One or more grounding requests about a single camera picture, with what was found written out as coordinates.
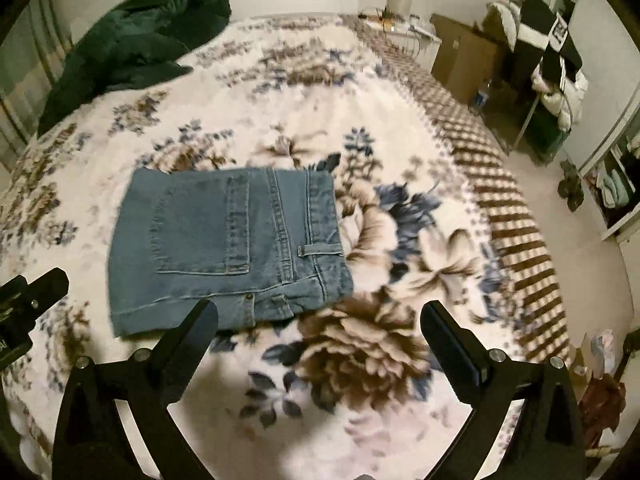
bed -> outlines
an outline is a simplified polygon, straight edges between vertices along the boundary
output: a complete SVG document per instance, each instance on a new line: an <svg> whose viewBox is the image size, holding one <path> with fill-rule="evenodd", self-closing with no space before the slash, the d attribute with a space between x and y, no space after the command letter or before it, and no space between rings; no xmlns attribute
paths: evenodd
<svg viewBox="0 0 640 480"><path fill-rule="evenodd" d="M568 358L556 273L481 120L382 32L353 16L243 20L181 62L194 72L84 105L21 157L0 207L0 280L51 267L68 296L2 373L20 453L50 475L76 359L127 358L159 335L114 338L106 263L135 168L330 171L354 299L218 333L170 413L215 478L423 478L469 414L417 325L441 300L488 348ZM144 471L158 476L125 403ZM498 465L514 404L482 472Z"/></svg>

water bottle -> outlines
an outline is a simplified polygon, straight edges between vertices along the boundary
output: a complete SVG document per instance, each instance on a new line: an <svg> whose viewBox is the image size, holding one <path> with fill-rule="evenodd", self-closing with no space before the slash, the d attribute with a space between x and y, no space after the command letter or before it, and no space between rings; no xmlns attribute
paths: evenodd
<svg viewBox="0 0 640 480"><path fill-rule="evenodd" d="M479 87L478 92L476 92L475 97L471 100L471 110L477 115L482 114L482 110L486 105L486 102L489 100L489 92L491 91L491 80L484 81Z"/></svg>

curtain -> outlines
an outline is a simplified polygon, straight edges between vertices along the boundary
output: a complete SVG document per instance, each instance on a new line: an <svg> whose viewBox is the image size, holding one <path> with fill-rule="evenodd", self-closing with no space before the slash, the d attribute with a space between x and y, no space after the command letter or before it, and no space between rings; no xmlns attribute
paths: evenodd
<svg viewBox="0 0 640 480"><path fill-rule="evenodd" d="M31 0L0 44L0 163L7 170L36 133L71 47L53 0Z"/></svg>

jeans front pocket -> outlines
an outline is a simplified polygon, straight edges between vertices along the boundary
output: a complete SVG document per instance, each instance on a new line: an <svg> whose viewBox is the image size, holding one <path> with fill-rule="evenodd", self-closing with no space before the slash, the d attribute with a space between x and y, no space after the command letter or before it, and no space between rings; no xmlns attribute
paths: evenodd
<svg viewBox="0 0 640 480"><path fill-rule="evenodd" d="M150 229L157 272L249 272L249 179L211 173L165 190Z"/></svg>

green jacket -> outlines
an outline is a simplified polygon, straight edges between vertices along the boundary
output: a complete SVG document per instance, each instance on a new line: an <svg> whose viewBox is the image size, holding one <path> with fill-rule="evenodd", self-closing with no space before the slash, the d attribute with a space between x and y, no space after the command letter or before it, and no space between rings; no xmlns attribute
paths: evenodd
<svg viewBox="0 0 640 480"><path fill-rule="evenodd" d="M38 136L99 95L143 89L193 69L176 60L228 24L229 0L126 0L105 14L66 56Z"/></svg>

